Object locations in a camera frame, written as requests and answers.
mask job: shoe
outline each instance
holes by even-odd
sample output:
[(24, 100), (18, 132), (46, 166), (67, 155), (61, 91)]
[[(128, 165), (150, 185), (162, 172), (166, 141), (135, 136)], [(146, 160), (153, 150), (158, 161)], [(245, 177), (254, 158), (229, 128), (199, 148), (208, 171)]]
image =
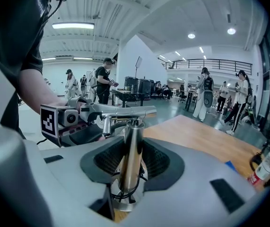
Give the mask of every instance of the shoe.
[(229, 135), (234, 135), (234, 133), (232, 131), (226, 131), (226, 134), (229, 134)]
[(225, 124), (226, 124), (225, 121), (224, 121), (223, 119), (220, 119), (219, 122), (220, 122), (223, 126), (225, 126)]

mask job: black shirt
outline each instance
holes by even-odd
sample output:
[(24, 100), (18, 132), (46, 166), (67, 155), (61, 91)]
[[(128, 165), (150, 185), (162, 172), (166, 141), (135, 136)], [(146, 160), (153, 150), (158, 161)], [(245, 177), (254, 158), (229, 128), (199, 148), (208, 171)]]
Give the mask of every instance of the black shirt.
[(0, 0), (0, 70), (16, 89), (0, 123), (17, 131), (19, 74), (42, 72), (39, 46), (47, 15), (47, 0)]
[[(96, 78), (98, 78), (98, 76), (103, 76), (104, 80), (110, 81), (108, 78), (108, 74), (106, 73), (106, 70), (103, 66), (97, 68), (95, 75)], [(104, 90), (110, 90), (110, 85), (108, 84), (100, 83), (97, 81), (97, 86), (103, 88)]]

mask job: balcony railing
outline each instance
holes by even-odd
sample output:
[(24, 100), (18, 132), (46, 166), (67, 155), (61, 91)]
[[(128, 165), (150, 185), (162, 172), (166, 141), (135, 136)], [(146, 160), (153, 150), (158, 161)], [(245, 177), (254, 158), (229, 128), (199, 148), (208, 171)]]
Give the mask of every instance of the balcony railing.
[(186, 61), (172, 61), (165, 63), (165, 69), (195, 69), (207, 67), (208, 69), (227, 70), (238, 72), (244, 70), (246, 74), (252, 74), (252, 64), (242, 61), (218, 60), (218, 59), (191, 59)]

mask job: black cap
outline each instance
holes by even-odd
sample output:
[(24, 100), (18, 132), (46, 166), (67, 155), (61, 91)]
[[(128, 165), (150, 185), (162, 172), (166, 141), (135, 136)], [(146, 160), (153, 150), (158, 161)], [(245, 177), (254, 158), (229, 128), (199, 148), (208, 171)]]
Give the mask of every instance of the black cap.
[(240, 73), (241, 73), (243, 76), (246, 75), (245, 71), (239, 70), (239, 73), (238, 73), (238, 74), (236, 73), (235, 76), (238, 77)]
[(106, 63), (106, 62), (111, 62), (113, 64), (113, 60), (108, 57), (103, 60), (103, 63)]

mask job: round ceiling light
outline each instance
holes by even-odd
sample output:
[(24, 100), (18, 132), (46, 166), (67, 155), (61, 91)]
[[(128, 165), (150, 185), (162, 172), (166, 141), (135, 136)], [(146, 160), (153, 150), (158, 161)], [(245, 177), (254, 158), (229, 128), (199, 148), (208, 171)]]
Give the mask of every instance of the round ceiling light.
[(227, 32), (230, 34), (230, 35), (234, 35), (235, 34), (235, 29), (234, 28), (229, 28), (227, 30)]
[(193, 38), (196, 37), (196, 36), (195, 36), (194, 34), (189, 34), (188, 37), (189, 37), (190, 39), (193, 39)]

